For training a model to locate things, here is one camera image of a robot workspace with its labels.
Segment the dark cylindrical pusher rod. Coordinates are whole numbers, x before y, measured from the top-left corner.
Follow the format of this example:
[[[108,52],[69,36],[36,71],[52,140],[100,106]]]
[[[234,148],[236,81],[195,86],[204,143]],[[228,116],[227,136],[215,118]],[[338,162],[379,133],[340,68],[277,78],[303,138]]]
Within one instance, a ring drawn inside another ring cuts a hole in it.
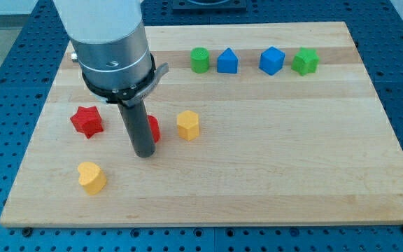
[[[155,152],[155,142],[144,103],[134,106],[119,103],[118,108],[134,152],[140,158],[150,157]]]

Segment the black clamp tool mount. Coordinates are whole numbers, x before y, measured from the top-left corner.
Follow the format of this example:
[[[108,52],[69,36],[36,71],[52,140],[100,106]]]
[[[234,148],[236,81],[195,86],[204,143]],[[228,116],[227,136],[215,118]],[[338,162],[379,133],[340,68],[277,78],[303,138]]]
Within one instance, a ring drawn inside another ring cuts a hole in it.
[[[141,103],[158,85],[160,79],[169,72],[167,62],[155,66],[155,59],[150,54],[152,68],[147,76],[141,81],[129,85],[124,89],[120,88],[102,88],[90,82],[87,76],[82,73],[83,80],[89,91],[105,104],[124,104],[127,107],[133,107]]]

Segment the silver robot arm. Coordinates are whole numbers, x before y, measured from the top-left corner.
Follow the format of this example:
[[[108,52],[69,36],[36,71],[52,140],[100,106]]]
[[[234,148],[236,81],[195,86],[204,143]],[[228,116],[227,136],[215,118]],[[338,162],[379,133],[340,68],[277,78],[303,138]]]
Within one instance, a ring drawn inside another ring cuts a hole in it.
[[[115,104],[134,152],[155,152],[143,100],[168,72],[156,65],[143,23],[141,0],[54,0],[75,50],[87,88],[103,102]]]

